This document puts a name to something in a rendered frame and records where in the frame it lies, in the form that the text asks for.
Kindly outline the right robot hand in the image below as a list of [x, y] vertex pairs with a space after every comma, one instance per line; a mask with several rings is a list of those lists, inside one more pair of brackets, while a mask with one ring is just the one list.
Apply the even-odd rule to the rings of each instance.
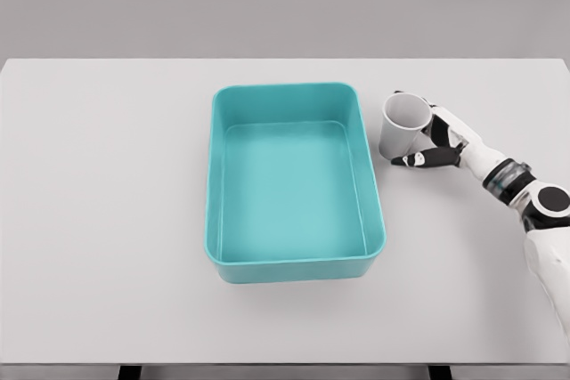
[[462, 151], [468, 145], [481, 143], [482, 138], [448, 109], [425, 98], [423, 101], [430, 108], [431, 119], [420, 131], [433, 142], [434, 147], [393, 158], [391, 164], [411, 168], [459, 167]]

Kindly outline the white paper cup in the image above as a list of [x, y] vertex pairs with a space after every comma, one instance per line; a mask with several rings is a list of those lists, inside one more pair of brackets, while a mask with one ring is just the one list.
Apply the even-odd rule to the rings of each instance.
[[395, 92], [382, 107], [379, 153], [391, 160], [406, 155], [418, 134], [431, 122], [428, 102], [413, 93]]

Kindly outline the teal plastic basket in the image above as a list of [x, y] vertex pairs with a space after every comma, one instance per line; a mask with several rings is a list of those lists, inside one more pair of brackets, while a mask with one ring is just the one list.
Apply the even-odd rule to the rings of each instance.
[[204, 249], [224, 281], [359, 278], [386, 241], [352, 86], [233, 85], [214, 95]]

